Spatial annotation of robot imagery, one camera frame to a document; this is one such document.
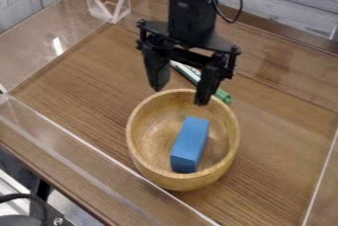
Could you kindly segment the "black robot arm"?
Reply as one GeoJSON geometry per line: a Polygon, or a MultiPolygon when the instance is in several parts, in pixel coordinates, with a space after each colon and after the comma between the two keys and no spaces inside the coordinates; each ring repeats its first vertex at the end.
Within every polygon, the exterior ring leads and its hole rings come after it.
{"type": "Polygon", "coordinates": [[[176,61],[200,70],[193,103],[208,104],[222,80],[233,76],[240,48],[217,35],[214,22],[224,15],[218,0],[168,0],[164,22],[141,20],[137,49],[142,53],[148,82],[160,91],[176,61]]]}

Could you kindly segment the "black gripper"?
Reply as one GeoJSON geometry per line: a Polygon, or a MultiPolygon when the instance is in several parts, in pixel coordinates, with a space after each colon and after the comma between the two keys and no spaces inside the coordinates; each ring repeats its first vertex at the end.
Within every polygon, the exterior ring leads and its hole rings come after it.
{"type": "Polygon", "coordinates": [[[168,20],[136,24],[137,49],[142,52],[148,82],[158,92],[169,81],[169,62],[186,64],[200,71],[193,103],[205,106],[224,78],[231,79],[239,47],[214,33],[216,16],[229,20],[217,0],[168,0],[168,20]]]}

